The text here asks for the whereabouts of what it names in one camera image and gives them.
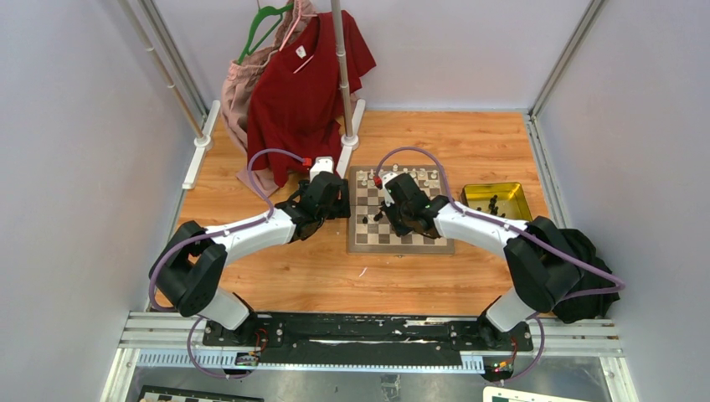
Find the gold metal tray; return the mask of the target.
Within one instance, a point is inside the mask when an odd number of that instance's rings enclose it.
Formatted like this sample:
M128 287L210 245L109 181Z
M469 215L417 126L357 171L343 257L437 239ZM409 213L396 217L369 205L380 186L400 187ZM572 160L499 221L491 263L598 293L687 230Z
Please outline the gold metal tray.
M460 191L467 207L497 217L532 221L523 187L517 182L468 184Z

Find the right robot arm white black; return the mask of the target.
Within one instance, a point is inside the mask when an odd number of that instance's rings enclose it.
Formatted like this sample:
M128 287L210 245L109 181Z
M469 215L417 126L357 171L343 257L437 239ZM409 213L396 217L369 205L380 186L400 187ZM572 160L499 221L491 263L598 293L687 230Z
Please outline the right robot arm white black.
M478 338L486 348L503 347L519 322L552 311L584 276L570 243L550 219L500 218L445 195L431 198L406 173L386 173L374 182L397 235L414 232L429 239L459 240L506 261L512 289L479 319Z

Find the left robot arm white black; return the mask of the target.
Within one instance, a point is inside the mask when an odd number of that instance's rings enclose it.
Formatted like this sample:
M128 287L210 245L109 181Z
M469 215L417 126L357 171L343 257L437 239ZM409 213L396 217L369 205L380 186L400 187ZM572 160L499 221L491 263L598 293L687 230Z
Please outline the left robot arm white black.
M307 240L326 221L349 215L348 181L319 172L300 181L287 200L250 219L211 227L188 221L150 269L149 291L160 291L181 316L207 318L221 325L233 344L248 345L256 335L255 313L220 288L224 268L257 251Z

